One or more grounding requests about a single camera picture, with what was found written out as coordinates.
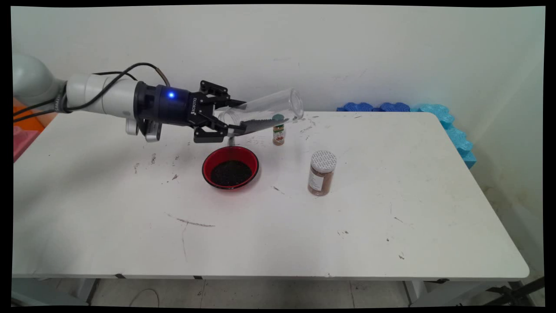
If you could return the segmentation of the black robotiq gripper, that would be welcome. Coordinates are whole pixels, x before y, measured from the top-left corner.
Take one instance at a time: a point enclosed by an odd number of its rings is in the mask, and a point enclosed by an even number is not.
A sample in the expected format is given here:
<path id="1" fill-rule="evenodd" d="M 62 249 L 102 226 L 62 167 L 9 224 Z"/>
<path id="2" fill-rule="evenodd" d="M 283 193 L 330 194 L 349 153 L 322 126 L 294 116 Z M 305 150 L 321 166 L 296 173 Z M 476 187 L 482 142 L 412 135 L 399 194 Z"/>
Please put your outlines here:
<path id="1" fill-rule="evenodd" d="M 216 117 L 206 117 L 199 110 L 203 105 L 215 109 L 234 108 L 245 101 L 235 100 L 228 88 L 202 80 L 197 92 L 139 81 L 135 87 L 133 113 L 139 131 L 147 131 L 149 122 L 193 127 L 195 143 L 222 143 L 224 137 L 241 136 L 246 133 L 244 125 L 224 123 Z"/>

